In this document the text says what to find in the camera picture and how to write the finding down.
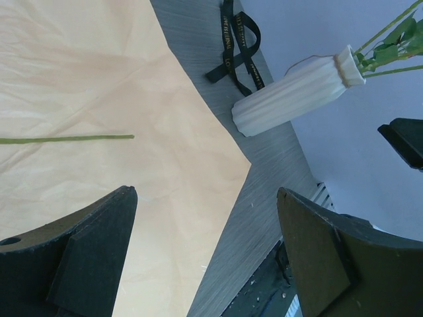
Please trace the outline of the small orange flower stem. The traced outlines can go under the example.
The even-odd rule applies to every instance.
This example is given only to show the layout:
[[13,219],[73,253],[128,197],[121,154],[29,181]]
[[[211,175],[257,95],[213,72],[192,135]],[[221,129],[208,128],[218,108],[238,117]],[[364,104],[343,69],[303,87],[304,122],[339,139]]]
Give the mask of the small orange flower stem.
[[62,141],[93,141],[101,139],[134,139],[134,135],[84,135],[67,137],[1,138],[1,145],[23,145],[29,143],[49,143]]

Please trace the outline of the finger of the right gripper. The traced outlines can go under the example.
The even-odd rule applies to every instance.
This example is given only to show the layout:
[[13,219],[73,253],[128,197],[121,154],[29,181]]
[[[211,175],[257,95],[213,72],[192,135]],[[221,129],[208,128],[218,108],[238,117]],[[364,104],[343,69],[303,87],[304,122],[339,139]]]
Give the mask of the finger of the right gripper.
[[377,130],[411,168],[422,170],[421,119],[396,118]]

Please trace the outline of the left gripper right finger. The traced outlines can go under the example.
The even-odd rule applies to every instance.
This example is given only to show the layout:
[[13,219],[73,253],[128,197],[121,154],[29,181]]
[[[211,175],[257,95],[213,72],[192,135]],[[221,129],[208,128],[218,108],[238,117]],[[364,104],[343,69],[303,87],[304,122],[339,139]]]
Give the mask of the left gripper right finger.
[[278,217],[304,316],[421,316],[422,242],[278,190]]

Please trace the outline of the green orange wrapping paper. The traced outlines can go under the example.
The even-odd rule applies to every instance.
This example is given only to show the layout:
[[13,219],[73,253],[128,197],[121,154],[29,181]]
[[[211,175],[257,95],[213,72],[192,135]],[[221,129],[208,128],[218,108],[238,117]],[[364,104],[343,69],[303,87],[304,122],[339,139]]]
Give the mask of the green orange wrapping paper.
[[138,207],[115,316],[188,314],[250,162],[149,1],[2,1],[1,237],[120,186]]

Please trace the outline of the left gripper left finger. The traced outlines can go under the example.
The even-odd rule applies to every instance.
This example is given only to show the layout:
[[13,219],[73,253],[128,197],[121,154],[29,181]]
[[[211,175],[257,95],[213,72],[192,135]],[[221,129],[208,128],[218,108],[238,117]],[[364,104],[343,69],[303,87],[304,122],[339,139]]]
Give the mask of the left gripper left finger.
[[1,241],[2,316],[111,316],[137,209],[134,187]]

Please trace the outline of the black printed ribbon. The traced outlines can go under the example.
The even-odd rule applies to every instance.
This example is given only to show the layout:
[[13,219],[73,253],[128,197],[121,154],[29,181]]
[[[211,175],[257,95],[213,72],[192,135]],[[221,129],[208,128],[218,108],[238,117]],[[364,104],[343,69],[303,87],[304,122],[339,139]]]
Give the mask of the black printed ribbon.
[[229,76],[243,96],[250,96],[252,91],[240,82],[236,68],[246,67],[257,90],[265,87],[264,81],[252,60],[261,43],[258,25],[245,12],[234,13],[234,2],[224,1],[220,7],[221,37],[223,42],[222,64],[206,73],[211,83]]

